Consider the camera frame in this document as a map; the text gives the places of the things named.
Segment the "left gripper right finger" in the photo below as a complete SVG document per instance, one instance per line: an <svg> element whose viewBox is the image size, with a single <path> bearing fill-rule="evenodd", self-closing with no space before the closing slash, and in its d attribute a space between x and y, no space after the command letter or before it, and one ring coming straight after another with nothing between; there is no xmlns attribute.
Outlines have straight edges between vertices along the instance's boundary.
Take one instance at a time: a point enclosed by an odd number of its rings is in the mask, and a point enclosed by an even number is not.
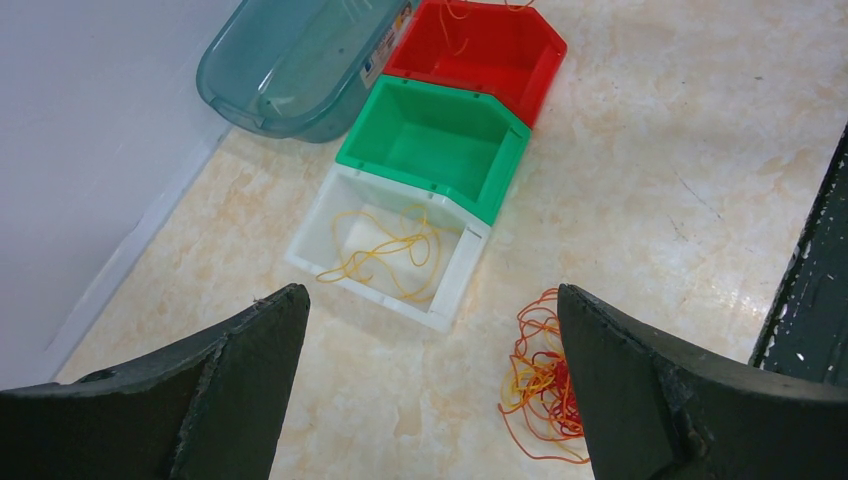
<svg viewBox="0 0 848 480"><path fill-rule="evenodd" d="M561 341L598 479L843 479L847 391L760 370L557 292Z"/></svg>

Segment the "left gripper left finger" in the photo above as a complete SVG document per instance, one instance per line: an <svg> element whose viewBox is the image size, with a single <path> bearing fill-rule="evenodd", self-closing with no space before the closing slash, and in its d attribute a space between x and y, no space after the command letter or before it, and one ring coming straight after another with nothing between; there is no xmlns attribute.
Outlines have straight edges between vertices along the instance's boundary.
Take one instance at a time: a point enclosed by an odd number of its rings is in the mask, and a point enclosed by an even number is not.
<svg viewBox="0 0 848 480"><path fill-rule="evenodd" d="M266 479L305 339L290 284L242 312L70 384L1 394L5 479Z"/></svg>

